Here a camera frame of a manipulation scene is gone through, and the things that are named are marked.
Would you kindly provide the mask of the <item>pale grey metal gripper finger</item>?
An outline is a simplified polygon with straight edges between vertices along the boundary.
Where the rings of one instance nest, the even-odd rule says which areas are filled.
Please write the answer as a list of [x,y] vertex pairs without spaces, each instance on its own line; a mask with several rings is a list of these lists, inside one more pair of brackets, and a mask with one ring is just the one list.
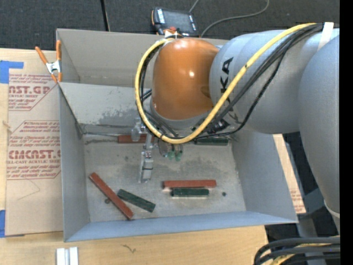
[[152,176],[152,170],[153,170],[153,156],[151,152],[146,152],[145,155],[145,181],[149,181]]
[[144,174],[144,163],[145,163],[145,152],[141,152],[141,160],[140,160],[140,169],[138,175],[138,182],[143,183],[143,174]]

